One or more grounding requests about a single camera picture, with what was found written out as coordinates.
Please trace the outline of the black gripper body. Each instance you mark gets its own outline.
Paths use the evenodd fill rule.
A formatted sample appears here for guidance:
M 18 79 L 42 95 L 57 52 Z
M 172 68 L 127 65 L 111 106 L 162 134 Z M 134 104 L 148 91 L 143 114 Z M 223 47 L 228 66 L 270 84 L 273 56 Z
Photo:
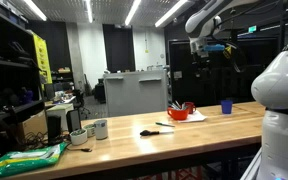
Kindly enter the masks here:
M 195 67 L 195 77 L 198 79 L 210 79 L 212 75 L 211 61 L 209 57 L 201 57 L 197 53 L 193 53 L 193 63 Z

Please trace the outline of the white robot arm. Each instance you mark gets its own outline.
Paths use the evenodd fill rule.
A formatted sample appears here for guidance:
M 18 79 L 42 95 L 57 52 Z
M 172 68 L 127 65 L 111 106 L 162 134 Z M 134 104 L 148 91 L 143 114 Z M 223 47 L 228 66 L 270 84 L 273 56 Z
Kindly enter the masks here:
M 224 20 L 219 15 L 232 7 L 249 4 L 256 7 L 264 0 L 210 0 L 190 16 L 185 31 L 193 54 L 208 55 L 207 40 L 219 31 Z M 261 149 L 254 160 L 256 180 L 288 180 L 288 44 L 255 78 L 251 94 L 265 107 L 262 120 Z

